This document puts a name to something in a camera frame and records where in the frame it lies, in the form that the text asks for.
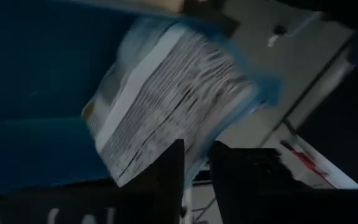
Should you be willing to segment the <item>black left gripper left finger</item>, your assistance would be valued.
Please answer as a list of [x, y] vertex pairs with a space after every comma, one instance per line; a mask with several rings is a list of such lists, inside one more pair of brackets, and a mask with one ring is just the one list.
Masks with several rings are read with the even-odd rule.
[[177, 139], [122, 187], [98, 180], [15, 193], [3, 201], [3, 224], [179, 224], [183, 153]]

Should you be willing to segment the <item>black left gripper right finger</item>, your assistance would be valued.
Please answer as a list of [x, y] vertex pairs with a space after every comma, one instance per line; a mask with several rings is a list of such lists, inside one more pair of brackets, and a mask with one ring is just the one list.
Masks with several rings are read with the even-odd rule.
[[358, 224], [358, 190], [314, 189], [293, 177], [274, 148], [210, 149], [224, 224]]

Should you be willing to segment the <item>blue Maruchan ramen pack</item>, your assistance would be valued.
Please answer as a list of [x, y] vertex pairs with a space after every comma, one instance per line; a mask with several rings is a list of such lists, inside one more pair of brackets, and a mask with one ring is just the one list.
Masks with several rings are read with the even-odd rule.
[[82, 117], [118, 186], [126, 185], [177, 139], [185, 180], [228, 126], [275, 105], [280, 82], [247, 65], [230, 42], [179, 22], [140, 18]]

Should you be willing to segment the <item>white paper sheet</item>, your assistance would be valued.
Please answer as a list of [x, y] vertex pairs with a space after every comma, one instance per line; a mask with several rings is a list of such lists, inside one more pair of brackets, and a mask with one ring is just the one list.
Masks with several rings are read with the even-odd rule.
[[265, 125], [263, 147], [278, 149], [296, 180], [316, 189], [358, 189], [358, 183], [302, 139], [289, 122]]

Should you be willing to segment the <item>black desk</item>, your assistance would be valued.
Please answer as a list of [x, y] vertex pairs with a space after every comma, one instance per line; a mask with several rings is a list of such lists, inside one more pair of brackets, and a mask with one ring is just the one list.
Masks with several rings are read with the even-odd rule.
[[358, 67], [344, 77], [296, 131], [358, 182]]

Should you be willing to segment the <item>blue plastic bin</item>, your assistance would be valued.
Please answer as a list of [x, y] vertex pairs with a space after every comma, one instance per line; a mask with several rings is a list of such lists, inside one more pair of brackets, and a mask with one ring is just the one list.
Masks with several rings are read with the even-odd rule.
[[0, 0], [0, 195], [105, 179], [81, 110], [136, 14]]

